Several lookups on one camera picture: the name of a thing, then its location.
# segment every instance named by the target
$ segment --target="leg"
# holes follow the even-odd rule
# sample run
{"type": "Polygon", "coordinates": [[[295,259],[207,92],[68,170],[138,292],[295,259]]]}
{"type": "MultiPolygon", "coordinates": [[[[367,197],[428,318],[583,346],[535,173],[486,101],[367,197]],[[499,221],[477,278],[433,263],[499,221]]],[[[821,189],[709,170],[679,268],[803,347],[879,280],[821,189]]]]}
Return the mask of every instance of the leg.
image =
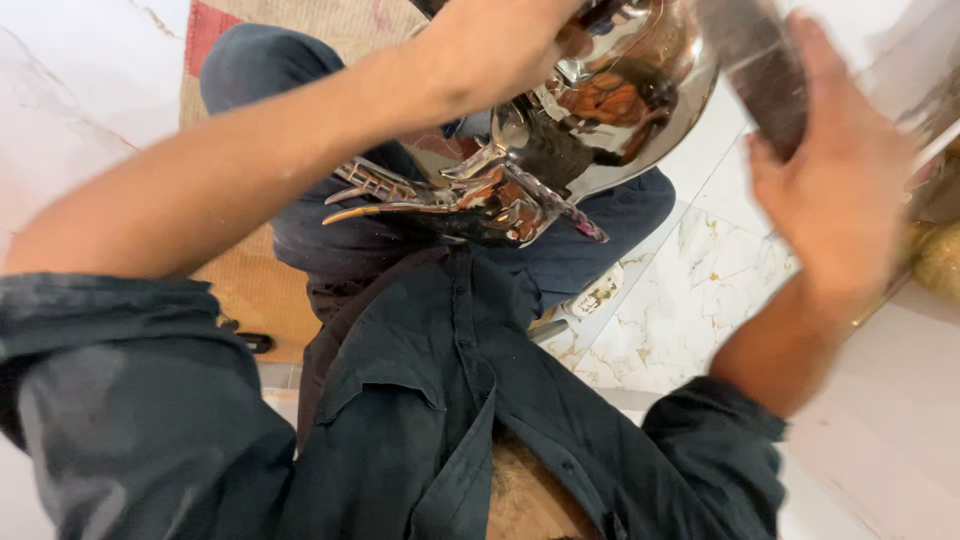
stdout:
{"type": "Polygon", "coordinates": [[[655,168],[577,206],[610,235],[606,244],[554,223],[523,249],[477,251],[512,272],[529,270],[543,291],[543,306],[556,306],[579,294],[649,236],[670,214],[676,199],[673,185],[655,168]]]}
{"type": "MultiPolygon", "coordinates": [[[[210,113],[219,114],[312,83],[343,67],[333,49],[313,37],[241,24],[214,44],[201,71],[201,93],[210,113]]],[[[411,180],[422,180],[396,141],[370,150],[365,157],[411,180]]],[[[329,320],[376,275],[434,240],[432,235],[383,218],[321,225],[336,211],[366,204],[359,198],[324,204],[326,197],[345,187],[347,183],[339,179],[323,179],[272,221],[276,257],[309,274],[311,303],[321,320],[329,320]]]]}

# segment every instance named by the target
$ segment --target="hand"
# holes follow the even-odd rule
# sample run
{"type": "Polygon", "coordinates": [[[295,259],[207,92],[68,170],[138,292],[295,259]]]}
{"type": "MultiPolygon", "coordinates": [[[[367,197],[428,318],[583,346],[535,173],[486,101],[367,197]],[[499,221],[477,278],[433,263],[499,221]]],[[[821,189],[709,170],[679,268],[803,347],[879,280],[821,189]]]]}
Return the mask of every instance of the hand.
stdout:
{"type": "Polygon", "coordinates": [[[797,155],[781,163],[749,137],[754,194],[828,300],[860,302],[890,278],[914,148],[868,104],[812,19],[789,19],[810,86],[810,119],[797,155]]]}
{"type": "Polygon", "coordinates": [[[586,33],[567,25],[583,4],[451,0],[408,52],[446,101],[447,115],[475,112],[541,85],[561,58],[586,53],[586,33]]]}

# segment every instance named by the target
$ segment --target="sneaker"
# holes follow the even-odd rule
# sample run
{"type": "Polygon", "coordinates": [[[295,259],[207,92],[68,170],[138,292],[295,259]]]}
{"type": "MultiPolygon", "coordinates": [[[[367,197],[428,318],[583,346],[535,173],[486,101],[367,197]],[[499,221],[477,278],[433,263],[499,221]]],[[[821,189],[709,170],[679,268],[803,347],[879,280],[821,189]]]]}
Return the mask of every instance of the sneaker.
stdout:
{"type": "Polygon", "coordinates": [[[590,282],[584,292],[567,300],[561,307],[570,316],[581,319],[595,313],[607,302],[616,298],[623,288],[623,267],[617,262],[603,276],[590,282]]]}

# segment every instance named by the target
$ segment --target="forearm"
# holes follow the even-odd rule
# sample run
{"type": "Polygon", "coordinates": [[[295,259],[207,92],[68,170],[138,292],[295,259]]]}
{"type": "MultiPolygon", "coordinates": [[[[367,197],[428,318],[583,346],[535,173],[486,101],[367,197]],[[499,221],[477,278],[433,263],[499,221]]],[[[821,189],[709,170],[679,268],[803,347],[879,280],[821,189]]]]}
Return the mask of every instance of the forearm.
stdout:
{"type": "Polygon", "coordinates": [[[787,418],[823,385],[856,306],[801,273],[720,348],[709,373],[787,418]]]}
{"type": "Polygon", "coordinates": [[[4,273],[188,274],[339,163],[443,119],[408,47],[211,119],[109,170],[17,235],[4,273]]]}

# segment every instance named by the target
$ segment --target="dark pants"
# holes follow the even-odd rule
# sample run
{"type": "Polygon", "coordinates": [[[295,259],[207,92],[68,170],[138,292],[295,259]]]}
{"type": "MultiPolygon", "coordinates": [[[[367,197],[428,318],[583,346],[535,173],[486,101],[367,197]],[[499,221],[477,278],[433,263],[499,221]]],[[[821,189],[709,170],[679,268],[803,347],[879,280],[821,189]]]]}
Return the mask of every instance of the dark pants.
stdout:
{"type": "MultiPolygon", "coordinates": [[[[242,24],[227,31],[213,46],[201,72],[201,92],[209,112],[219,114],[316,81],[343,67],[337,54],[313,37],[272,26],[242,24]]],[[[365,157],[412,180],[422,179],[413,160],[396,141],[370,150],[365,157]]],[[[333,212],[370,203],[355,198],[324,204],[329,195],[345,187],[347,183],[337,178],[320,179],[271,222],[276,257],[307,273],[311,306],[324,322],[321,335],[311,343],[312,351],[304,354],[301,412],[309,412],[319,400],[325,369],[332,361],[330,355],[335,354],[331,349],[336,348],[340,334],[348,330],[351,314],[362,310],[364,304],[358,298],[369,299],[373,290],[361,293],[384,274],[402,273],[402,268],[395,268],[402,259],[421,260],[423,257],[415,254],[436,254],[430,248],[440,244],[434,234],[405,227],[390,216],[322,225],[333,212]],[[308,397],[304,390],[314,395],[308,397]]],[[[543,293],[543,305],[555,306],[579,294],[652,233],[666,219],[674,201],[673,185],[653,169],[578,206],[610,235],[606,244],[593,243],[558,222],[526,248],[475,246],[473,253],[511,273],[529,271],[543,293]]]]}

